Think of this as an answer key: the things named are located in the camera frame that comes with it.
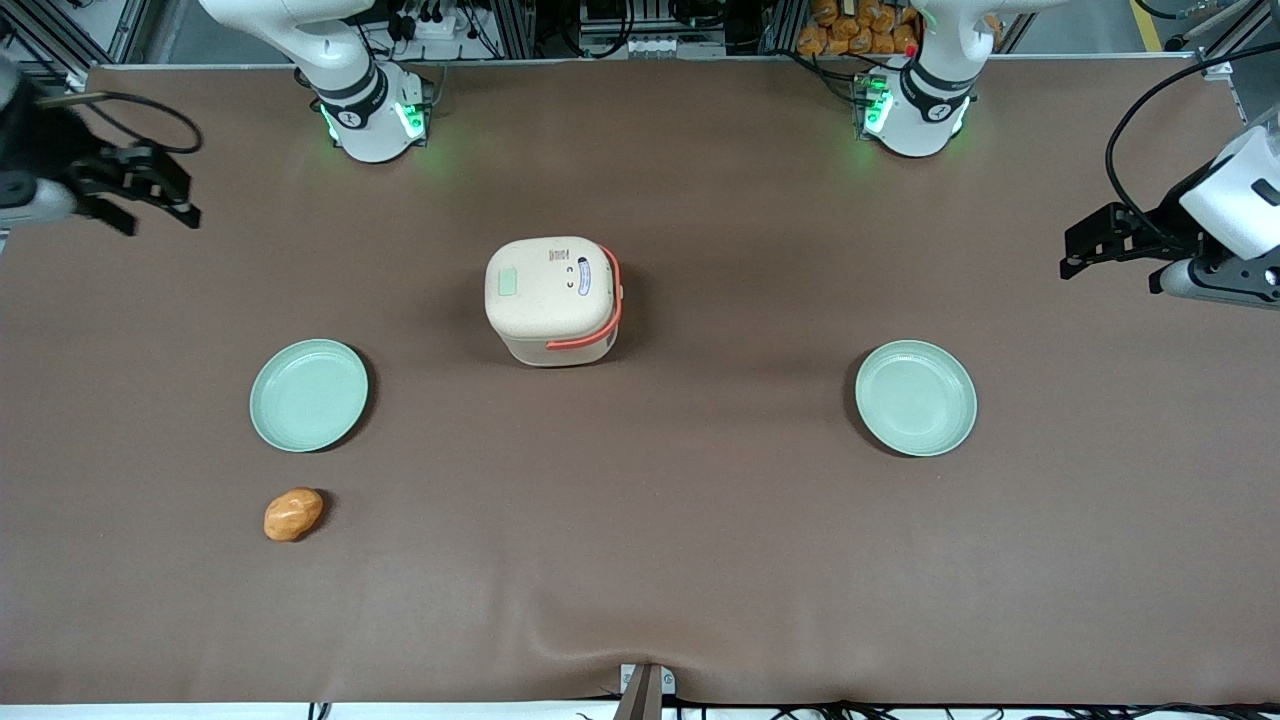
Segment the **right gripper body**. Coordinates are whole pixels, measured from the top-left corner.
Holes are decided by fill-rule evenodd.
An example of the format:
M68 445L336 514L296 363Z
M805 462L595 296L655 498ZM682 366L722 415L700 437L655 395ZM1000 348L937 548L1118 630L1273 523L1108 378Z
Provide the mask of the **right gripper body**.
M1 76L3 187L32 190L45 179L90 188L101 140L73 110L45 106L50 97L8 58L1 60Z

